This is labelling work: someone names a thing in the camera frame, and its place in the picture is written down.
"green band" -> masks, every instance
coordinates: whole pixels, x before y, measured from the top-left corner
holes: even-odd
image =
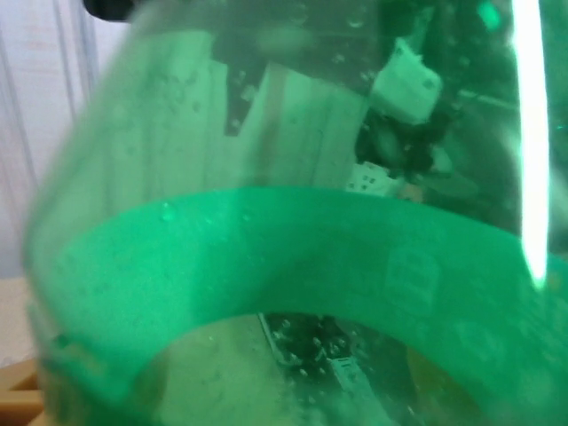
[[[556,292],[536,293],[517,239],[440,210],[313,189],[204,193],[123,214],[61,259],[72,266],[42,294],[72,338],[121,372],[112,385],[90,379],[113,398],[194,327],[305,312],[398,338],[486,411],[511,404],[527,424],[566,416],[566,265],[551,258]]]

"white wall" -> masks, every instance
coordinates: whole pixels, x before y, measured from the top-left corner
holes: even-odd
[[[0,0],[0,279],[21,274],[28,202],[126,27],[81,0]]]

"blurry background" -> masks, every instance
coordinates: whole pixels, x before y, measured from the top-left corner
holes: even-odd
[[[22,274],[28,202],[125,27],[81,0],[0,0],[0,280]]]

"white object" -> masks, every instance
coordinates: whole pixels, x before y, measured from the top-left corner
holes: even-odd
[[[427,122],[442,91],[442,79],[422,64],[402,38],[371,90],[371,105],[401,122]]]
[[[359,404],[359,413],[365,420],[372,420],[372,424],[383,426],[394,424],[375,396],[371,383],[355,358],[330,359],[329,364],[342,389],[351,394],[355,402]]]
[[[386,169],[371,162],[365,162],[353,166],[346,189],[353,193],[391,197],[396,195],[403,184],[402,178],[393,179],[389,177]]]

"bottle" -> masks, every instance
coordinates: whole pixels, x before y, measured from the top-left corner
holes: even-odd
[[[140,5],[28,222],[51,425],[568,424],[537,3]]]

